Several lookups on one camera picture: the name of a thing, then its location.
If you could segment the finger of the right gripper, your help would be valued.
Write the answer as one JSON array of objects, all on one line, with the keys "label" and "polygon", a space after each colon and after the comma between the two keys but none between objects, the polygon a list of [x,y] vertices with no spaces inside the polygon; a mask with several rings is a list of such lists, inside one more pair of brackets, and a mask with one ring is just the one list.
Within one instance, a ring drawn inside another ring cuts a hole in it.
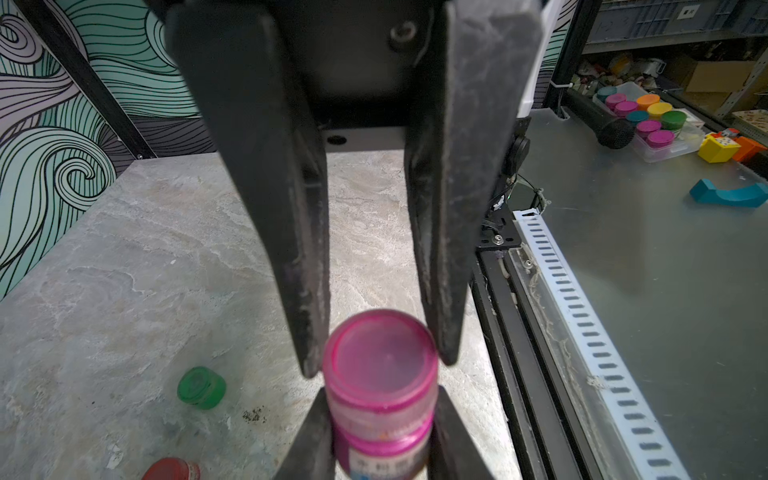
[{"label": "finger of the right gripper", "polygon": [[165,43],[268,255],[301,373],[329,335],[329,200],[322,137],[264,4],[175,4]]},{"label": "finger of the right gripper", "polygon": [[481,223],[542,42],[538,1],[444,1],[415,64],[404,169],[421,300],[456,363]]}]

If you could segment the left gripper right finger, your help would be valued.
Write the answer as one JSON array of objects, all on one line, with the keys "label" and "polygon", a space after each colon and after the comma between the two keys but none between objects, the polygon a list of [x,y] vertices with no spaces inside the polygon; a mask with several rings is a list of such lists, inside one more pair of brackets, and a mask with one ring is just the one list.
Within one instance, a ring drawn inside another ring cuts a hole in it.
[{"label": "left gripper right finger", "polygon": [[427,478],[493,479],[443,386],[438,387],[427,460]]}]

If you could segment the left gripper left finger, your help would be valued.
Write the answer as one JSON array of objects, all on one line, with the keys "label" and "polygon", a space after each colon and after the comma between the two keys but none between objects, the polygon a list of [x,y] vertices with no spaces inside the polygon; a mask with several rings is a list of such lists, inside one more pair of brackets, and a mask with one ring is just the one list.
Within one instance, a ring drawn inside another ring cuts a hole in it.
[{"label": "left gripper left finger", "polygon": [[333,480],[333,424],[320,388],[274,480]]}]

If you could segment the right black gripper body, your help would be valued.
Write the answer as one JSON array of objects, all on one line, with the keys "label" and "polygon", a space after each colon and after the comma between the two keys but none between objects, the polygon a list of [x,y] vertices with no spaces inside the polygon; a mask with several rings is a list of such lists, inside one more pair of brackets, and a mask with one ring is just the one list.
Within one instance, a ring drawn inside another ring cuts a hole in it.
[{"label": "right black gripper body", "polygon": [[444,1],[268,1],[320,145],[403,151]]}]

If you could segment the purple jar lid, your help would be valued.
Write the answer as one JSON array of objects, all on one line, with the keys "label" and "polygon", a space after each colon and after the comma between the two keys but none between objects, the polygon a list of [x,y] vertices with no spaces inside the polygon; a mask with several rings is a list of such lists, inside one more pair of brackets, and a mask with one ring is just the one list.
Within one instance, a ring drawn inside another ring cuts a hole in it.
[{"label": "purple jar lid", "polygon": [[334,329],[322,373],[331,415],[346,433],[388,442],[430,421],[439,358],[427,327],[413,316],[375,309]]}]

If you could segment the green paint jar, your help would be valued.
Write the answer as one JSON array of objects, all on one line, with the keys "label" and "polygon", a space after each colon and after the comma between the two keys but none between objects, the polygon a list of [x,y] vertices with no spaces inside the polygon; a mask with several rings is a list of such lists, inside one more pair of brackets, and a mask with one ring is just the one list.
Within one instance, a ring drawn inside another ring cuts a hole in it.
[{"label": "green paint jar", "polygon": [[179,380],[176,395],[180,401],[200,410],[216,407],[225,396],[225,379],[213,370],[197,366],[188,370]]}]

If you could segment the red paint jar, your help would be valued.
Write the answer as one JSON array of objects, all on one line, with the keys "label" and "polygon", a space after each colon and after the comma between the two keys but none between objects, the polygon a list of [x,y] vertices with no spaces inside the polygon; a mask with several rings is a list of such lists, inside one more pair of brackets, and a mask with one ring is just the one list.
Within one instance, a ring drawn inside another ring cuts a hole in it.
[{"label": "red paint jar", "polygon": [[200,467],[191,461],[177,457],[162,458],[153,463],[142,480],[200,480]]}]

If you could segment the purple paint jar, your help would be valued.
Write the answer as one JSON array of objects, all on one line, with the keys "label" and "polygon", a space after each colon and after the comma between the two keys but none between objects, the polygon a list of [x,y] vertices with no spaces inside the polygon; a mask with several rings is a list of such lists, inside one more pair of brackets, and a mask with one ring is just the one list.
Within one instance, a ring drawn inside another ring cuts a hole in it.
[{"label": "purple paint jar", "polygon": [[413,479],[426,465],[430,426],[386,442],[371,442],[333,431],[333,452],[351,479]]}]

